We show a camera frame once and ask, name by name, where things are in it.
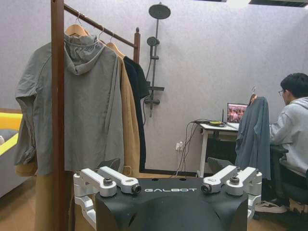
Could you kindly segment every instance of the ceiling light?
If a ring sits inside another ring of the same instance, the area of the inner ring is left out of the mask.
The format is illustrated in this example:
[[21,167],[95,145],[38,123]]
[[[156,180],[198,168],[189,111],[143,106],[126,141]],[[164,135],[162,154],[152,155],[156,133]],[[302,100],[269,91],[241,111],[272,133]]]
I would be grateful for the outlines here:
[[227,4],[233,8],[242,8],[247,6],[251,0],[227,0]]

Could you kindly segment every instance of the laptop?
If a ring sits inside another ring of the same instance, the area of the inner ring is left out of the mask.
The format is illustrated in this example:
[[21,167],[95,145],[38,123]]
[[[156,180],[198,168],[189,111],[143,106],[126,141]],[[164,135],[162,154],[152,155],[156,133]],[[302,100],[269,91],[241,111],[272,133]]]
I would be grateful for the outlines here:
[[247,106],[247,104],[241,103],[227,103],[227,125],[239,129],[240,120],[242,119]]

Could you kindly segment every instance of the hood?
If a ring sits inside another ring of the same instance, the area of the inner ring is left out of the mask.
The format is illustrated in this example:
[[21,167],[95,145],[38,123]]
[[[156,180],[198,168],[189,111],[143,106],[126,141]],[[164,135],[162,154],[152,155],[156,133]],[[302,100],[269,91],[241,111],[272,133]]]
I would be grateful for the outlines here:
[[64,60],[66,69],[74,75],[82,75],[90,71],[104,45],[96,36],[68,36],[64,34]]
[[302,107],[308,109],[308,97],[293,100],[291,103],[301,105]]

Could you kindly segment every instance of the clothing rack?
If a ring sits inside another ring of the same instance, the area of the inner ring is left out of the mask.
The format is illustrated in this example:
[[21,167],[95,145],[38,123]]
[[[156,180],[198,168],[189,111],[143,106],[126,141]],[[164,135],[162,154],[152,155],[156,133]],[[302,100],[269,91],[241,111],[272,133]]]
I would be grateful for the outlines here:
[[89,19],[84,14],[64,4],[64,0],[51,0],[51,74],[52,74],[52,150],[54,182],[54,230],[65,231],[67,219],[65,205],[64,171],[64,11],[94,26],[113,38],[133,47],[133,60],[139,63],[140,33],[136,28],[134,43]]

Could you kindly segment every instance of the yellow sofa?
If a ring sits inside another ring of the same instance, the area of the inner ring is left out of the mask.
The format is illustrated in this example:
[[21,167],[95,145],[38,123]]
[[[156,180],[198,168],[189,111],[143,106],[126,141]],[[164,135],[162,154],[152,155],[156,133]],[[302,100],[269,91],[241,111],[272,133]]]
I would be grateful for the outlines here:
[[[0,112],[0,129],[19,130],[22,117],[19,113]],[[17,139],[18,133],[0,146],[0,197],[28,179],[15,173],[14,154]]]

